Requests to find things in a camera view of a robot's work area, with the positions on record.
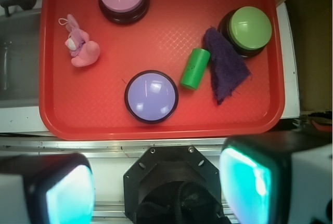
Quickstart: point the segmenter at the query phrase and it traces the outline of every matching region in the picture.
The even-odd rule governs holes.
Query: purple cloth
[[[212,87],[220,105],[251,73],[243,58],[215,28],[206,31],[204,44],[211,54]]]

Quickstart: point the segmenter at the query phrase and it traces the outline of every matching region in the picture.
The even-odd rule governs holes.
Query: stuffed animal
[[[71,62],[75,67],[85,67],[92,63],[95,63],[100,54],[99,45],[91,41],[89,34],[80,29],[79,24],[73,17],[73,15],[67,15],[65,23],[59,23],[66,25],[66,29],[69,32],[68,39],[65,41],[65,45],[70,50],[72,56]]]

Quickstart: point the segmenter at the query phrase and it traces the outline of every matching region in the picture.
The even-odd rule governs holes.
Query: light
[[[233,147],[220,156],[222,191],[240,223],[266,224],[270,217],[271,171]]]
[[[95,202],[91,170],[79,165],[46,192],[50,224],[90,223]]]

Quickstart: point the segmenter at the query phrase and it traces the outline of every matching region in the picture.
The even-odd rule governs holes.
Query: plastic tray
[[[246,60],[252,76],[218,106],[207,68],[200,87],[180,80],[193,48],[231,10],[254,6],[273,25],[264,51]],[[73,14],[80,28],[100,44],[99,60],[76,68],[58,19]],[[126,84],[144,70],[159,70],[177,84],[179,103],[165,122],[138,122],[124,103]],[[217,137],[261,133],[280,119],[284,78],[274,0],[150,0],[145,17],[131,25],[109,22],[98,0],[43,0],[40,50],[40,113],[46,127],[67,140],[125,140]]]

